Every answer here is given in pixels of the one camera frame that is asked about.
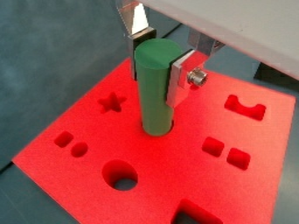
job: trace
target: cutout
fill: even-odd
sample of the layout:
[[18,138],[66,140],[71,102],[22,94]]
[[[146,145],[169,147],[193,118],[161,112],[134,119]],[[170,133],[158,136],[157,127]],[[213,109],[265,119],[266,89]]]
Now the cutout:
[[74,158],[81,158],[88,152],[88,145],[85,143],[75,143],[70,148],[70,155]]
[[226,161],[238,169],[245,170],[248,168],[249,155],[244,151],[232,148],[228,153]]
[[109,110],[121,112],[121,103],[126,100],[125,97],[117,97],[116,93],[112,92],[106,99],[98,99],[97,103],[101,105],[100,113],[105,114]]
[[62,131],[58,136],[54,138],[53,143],[63,148],[73,139],[73,135],[67,131]]
[[101,175],[106,184],[118,191],[128,191],[136,186],[136,170],[121,160],[109,161],[102,167]]
[[238,98],[233,94],[228,96],[228,99],[224,104],[224,108],[257,121],[262,120],[265,110],[266,110],[266,107],[261,104],[257,104],[252,108],[242,106],[238,103]]
[[208,152],[213,157],[218,157],[224,149],[224,143],[212,137],[206,137],[201,145],[201,150]]
[[172,218],[172,224],[182,223],[222,224],[222,221],[189,200],[182,199]]

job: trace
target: green peg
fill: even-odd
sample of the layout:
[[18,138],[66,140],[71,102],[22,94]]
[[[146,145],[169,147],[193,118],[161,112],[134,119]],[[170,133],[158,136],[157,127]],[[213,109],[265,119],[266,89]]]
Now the green peg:
[[161,136],[172,128],[173,109],[165,104],[170,63],[182,54],[169,39],[153,38],[134,49],[134,70],[142,127],[150,136]]

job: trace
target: gray table surface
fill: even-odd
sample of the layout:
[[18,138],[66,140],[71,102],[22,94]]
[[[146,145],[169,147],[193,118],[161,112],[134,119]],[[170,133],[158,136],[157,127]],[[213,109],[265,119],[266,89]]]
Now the gray table surface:
[[[0,12],[3,12],[0,13],[2,18],[0,19],[0,50],[3,49],[3,52],[0,52],[0,167],[7,164],[14,153],[126,56],[114,15],[112,16],[102,2],[92,1],[82,4],[81,1],[73,0],[70,10],[65,6],[67,1],[43,2],[46,10],[37,2],[34,1],[35,4],[29,4],[29,1],[0,2]],[[57,3],[61,3],[61,13],[67,12],[67,16],[57,15],[54,18],[57,20],[53,19],[55,23],[42,27],[43,14],[50,15],[51,7],[54,8]],[[43,30],[33,32],[33,30],[27,31],[29,27],[23,27],[22,19],[29,18],[22,11],[23,9],[34,11],[33,7],[37,6],[41,12],[35,16],[35,21],[30,23],[39,23],[38,29]],[[9,9],[13,9],[18,16],[11,12],[7,15]],[[84,11],[93,13],[93,16],[84,15]],[[11,28],[7,22],[17,19],[19,27]],[[188,48],[186,32],[188,28],[181,26],[168,36],[181,45],[181,48]],[[59,51],[51,50],[54,45],[59,47]],[[217,52],[205,67],[288,93],[299,99],[299,92],[286,86],[278,87],[253,80],[257,61],[228,47]],[[296,215],[299,199],[294,197],[299,195],[297,133],[296,103],[273,224],[299,223]],[[0,223],[77,223],[13,164],[0,173]]]

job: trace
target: red foam board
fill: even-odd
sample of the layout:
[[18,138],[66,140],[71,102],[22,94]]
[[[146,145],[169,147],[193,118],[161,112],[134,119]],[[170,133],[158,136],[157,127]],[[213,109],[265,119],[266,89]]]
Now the red foam board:
[[[270,223],[294,98],[206,71],[172,131],[141,129],[126,59],[13,162],[79,223]],[[113,188],[128,178],[128,191]]]

